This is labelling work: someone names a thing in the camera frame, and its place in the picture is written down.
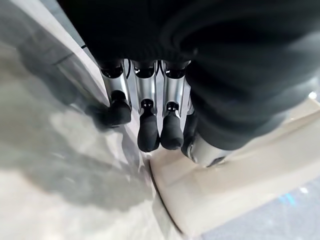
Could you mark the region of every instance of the robotic hand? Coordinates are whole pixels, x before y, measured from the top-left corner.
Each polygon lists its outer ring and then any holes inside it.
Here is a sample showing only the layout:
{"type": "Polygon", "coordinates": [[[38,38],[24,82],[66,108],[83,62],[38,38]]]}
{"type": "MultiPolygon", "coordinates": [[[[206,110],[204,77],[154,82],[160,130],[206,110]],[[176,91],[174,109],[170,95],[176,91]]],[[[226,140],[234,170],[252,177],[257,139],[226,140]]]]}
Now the robotic hand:
{"type": "Polygon", "coordinates": [[[208,167],[269,133],[314,89],[317,0],[59,0],[96,59],[114,126],[131,119],[123,59],[133,62],[138,146],[178,149],[208,167]],[[165,63],[159,137],[156,61],[165,63]],[[191,86],[183,133],[184,82],[191,86]]]}

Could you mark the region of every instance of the reflective surface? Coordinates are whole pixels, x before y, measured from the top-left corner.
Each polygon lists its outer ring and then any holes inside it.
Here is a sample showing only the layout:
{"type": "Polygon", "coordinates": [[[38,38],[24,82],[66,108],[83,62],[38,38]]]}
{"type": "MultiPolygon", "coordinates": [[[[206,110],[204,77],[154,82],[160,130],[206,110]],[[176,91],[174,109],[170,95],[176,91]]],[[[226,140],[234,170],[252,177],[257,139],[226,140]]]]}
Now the reflective surface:
{"type": "Polygon", "coordinates": [[[1,1],[0,69],[0,239],[181,239],[138,150],[137,111],[96,128],[84,112],[90,93],[107,99],[99,70],[39,1],[1,1]]]}

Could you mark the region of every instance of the black fingertip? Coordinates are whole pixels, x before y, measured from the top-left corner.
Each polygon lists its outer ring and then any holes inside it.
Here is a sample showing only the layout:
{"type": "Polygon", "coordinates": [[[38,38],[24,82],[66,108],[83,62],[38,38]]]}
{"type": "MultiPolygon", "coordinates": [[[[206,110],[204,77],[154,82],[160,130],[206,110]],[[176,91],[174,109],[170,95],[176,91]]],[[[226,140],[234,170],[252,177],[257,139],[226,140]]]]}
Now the black fingertip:
{"type": "Polygon", "coordinates": [[[131,108],[124,101],[115,101],[109,108],[108,124],[123,125],[131,121],[131,108]]]}
{"type": "Polygon", "coordinates": [[[160,141],[161,145],[168,150],[176,150],[183,145],[184,135],[180,128],[180,118],[174,113],[167,115],[163,119],[160,141]]]}
{"type": "Polygon", "coordinates": [[[157,117],[152,113],[144,113],[140,117],[140,129],[137,138],[138,147],[142,152],[156,150],[160,144],[157,117]]]}

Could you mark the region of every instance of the beige plastic base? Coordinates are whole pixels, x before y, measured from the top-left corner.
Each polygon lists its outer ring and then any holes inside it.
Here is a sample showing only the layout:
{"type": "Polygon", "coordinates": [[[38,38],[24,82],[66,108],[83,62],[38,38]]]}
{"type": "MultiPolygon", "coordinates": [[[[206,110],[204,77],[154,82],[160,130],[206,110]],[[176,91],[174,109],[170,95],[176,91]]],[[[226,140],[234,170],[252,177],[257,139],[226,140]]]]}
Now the beige plastic base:
{"type": "Polygon", "coordinates": [[[153,156],[169,214],[184,234],[198,236],[320,175],[320,106],[308,99],[280,128],[214,167],[201,168],[179,150],[153,156]]]}

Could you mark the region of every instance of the silver metal cylinder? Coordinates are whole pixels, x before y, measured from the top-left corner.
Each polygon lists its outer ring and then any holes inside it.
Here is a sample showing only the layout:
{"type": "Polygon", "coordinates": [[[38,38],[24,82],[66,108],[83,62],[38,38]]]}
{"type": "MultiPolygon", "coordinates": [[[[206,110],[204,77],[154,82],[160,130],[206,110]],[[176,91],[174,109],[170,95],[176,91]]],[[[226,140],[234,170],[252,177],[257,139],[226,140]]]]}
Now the silver metal cylinder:
{"type": "Polygon", "coordinates": [[[105,86],[110,104],[112,103],[112,99],[111,99],[112,92],[118,90],[124,93],[127,104],[131,106],[130,92],[129,92],[128,82],[127,82],[127,78],[125,76],[124,71],[123,73],[121,73],[120,76],[115,78],[107,77],[102,72],[101,72],[101,75],[102,75],[102,79],[104,82],[104,86],[105,86]]]}
{"type": "Polygon", "coordinates": [[[188,111],[187,111],[187,115],[191,115],[195,112],[195,108],[194,108],[194,105],[192,104],[192,101],[191,101],[191,97],[189,95],[189,100],[188,100],[188,111]]]}
{"type": "Polygon", "coordinates": [[[188,157],[202,167],[211,166],[220,158],[228,156],[233,151],[222,150],[207,143],[198,133],[195,134],[192,143],[187,150],[188,157]]]}
{"type": "Polygon", "coordinates": [[[177,117],[181,117],[182,102],[184,98],[185,88],[185,76],[181,78],[171,78],[164,74],[164,86],[163,86],[163,112],[162,116],[165,117],[168,114],[167,104],[174,102],[179,105],[177,111],[177,117]]]}
{"type": "Polygon", "coordinates": [[[144,113],[144,109],[141,107],[141,102],[144,99],[150,99],[153,101],[154,113],[157,114],[157,88],[156,88],[156,73],[147,78],[141,78],[135,75],[135,84],[138,98],[139,114],[144,113]]]}

